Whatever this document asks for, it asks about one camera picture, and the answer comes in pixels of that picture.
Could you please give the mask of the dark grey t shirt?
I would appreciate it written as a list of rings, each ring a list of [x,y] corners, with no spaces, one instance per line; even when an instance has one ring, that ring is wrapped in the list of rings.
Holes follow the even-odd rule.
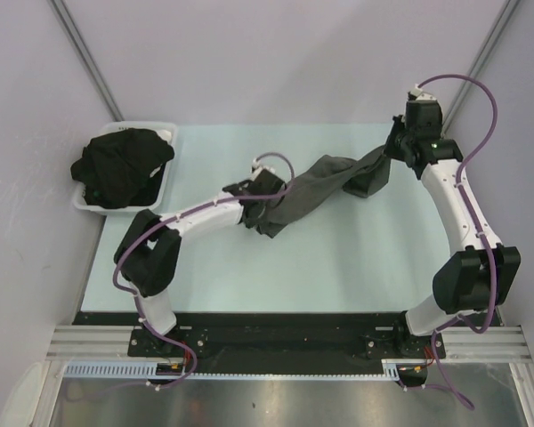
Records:
[[[324,155],[306,172],[295,177],[291,190],[276,201],[261,202],[256,217],[244,220],[247,228],[275,238],[286,226],[297,222],[341,190],[360,198],[380,191],[389,181],[391,159],[382,146],[355,160]]]

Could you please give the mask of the white t shirt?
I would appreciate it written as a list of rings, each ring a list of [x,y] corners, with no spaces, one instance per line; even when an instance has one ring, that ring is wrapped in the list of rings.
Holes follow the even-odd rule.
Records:
[[[167,162],[170,161],[174,157],[172,155],[172,152],[174,149],[174,144],[173,144],[174,134],[171,131],[168,131],[166,129],[157,130],[156,134],[166,144],[166,150],[165,150],[164,160],[158,167],[156,167],[150,173],[150,178],[153,178],[155,175],[161,172],[166,167]]]

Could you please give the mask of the black t shirt pile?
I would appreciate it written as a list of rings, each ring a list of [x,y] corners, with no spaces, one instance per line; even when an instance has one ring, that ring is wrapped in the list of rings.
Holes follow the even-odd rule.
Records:
[[[71,178],[85,185],[85,202],[106,209],[149,205],[156,199],[166,144],[150,129],[127,128],[90,140],[70,167]]]

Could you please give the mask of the white plastic laundry bin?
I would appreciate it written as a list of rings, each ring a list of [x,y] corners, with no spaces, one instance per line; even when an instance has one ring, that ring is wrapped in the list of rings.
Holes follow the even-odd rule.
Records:
[[[159,186],[156,199],[153,203],[149,205],[130,205],[125,208],[119,209],[106,209],[98,205],[88,205],[85,202],[85,185],[81,182],[76,183],[72,195],[72,205],[80,211],[92,212],[99,215],[120,215],[120,214],[136,214],[143,209],[156,210],[161,207],[164,202],[169,198],[169,194],[172,188],[172,179],[177,169],[177,163],[180,157],[181,148],[179,145],[178,134],[179,128],[176,124],[167,123],[167,122],[158,122],[158,121],[120,121],[120,122],[111,122],[106,124],[99,131],[99,135],[106,133],[114,133],[118,131],[123,131],[127,128],[139,128],[139,129],[150,129],[157,131],[160,129],[166,129],[171,131],[174,134],[173,144],[174,144],[174,159],[167,162],[166,167],[162,170],[162,179]]]

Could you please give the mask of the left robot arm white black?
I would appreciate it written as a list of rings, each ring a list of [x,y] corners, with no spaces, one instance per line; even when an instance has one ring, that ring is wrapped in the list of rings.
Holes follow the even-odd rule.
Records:
[[[287,190],[283,180],[261,166],[201,205],[167,214],[144,209],[134,216],[114,254],[113,284],[133,296],[140,321],[150,330],[147,343],[157,354],[169,355],[179,344],[167,288],[181,248],[215,230],[256,225],[268,203],[278,203]]]

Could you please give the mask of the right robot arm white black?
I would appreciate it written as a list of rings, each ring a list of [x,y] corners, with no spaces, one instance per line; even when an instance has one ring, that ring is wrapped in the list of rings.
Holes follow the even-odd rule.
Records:
[[[432,95],[411,96],[393,119],[384,153],[404,162],[432,198],[449,242],[450,257],[433,276],[429,297],[408,310],[393,348],[413,357],[430,335],[455,318],[492,316],[509,295],[521,255],[491,229],[466,177],[464,157],[442,135],[441,105]]]

